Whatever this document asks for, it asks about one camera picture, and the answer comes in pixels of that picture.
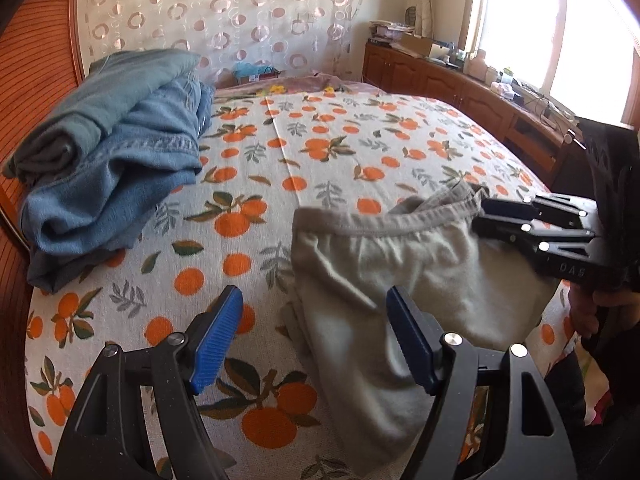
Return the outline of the person right hand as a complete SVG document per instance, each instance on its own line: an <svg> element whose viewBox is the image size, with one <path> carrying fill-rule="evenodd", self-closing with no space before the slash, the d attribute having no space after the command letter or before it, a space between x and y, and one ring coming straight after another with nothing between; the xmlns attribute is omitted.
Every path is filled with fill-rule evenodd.
<svg viewBox="0 0 640 480"><path fill-rule="evenodd" d="M570 284L570 320L582 338L603 337L631 330L639 323L639 294L629 289L588 292Z"/></svg>

